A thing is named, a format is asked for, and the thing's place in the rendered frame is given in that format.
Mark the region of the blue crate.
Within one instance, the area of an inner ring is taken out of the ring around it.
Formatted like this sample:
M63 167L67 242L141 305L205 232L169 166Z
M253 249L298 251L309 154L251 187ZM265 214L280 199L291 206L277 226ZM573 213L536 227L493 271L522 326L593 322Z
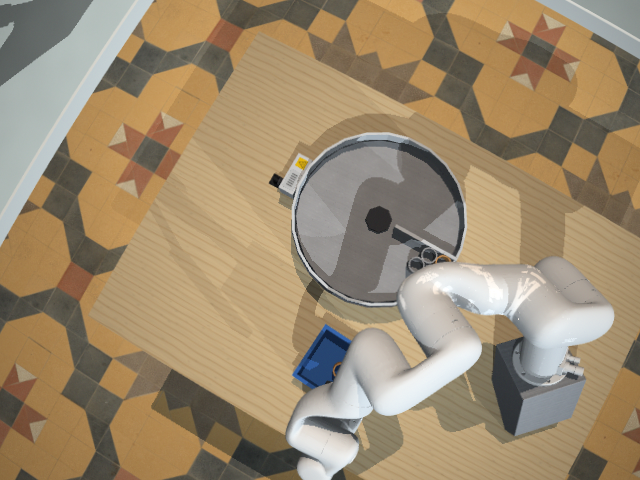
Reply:
M350 343L351 340L325 324L292 376L311 389L326 381L333 382L333 366L342 362Z

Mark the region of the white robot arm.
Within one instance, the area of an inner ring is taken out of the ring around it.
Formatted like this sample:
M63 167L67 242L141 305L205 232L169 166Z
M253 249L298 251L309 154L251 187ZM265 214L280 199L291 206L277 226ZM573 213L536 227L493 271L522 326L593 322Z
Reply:
M333 383L308 391L288 422L285 438L302 452L297 472L303 480L331 480L356 457L358 437L336 418L359 419L373 409L385 416L402 413L475 364L482 344L458 307L508 317L524 340L513 351L514 370L524 381L544 387L559 383L568 372L582 376L584 367L570 364L581 358L568 354L568 346L598 339L614 321L609 301L557 256L535 266L431 264L408 276L396 298L427 359L411 369L385 331L360 331Z

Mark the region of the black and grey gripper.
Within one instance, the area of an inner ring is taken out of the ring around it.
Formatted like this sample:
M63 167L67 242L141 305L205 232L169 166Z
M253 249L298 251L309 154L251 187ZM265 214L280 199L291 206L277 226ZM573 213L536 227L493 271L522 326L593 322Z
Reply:
M333 382L326 381L325 384L328 384L328 383L333 383ZM348 430L354 434L363 418L361 420L360 418L359 419L343 419L343 420L341 418L336 418L336 419L342 421L347 426Z

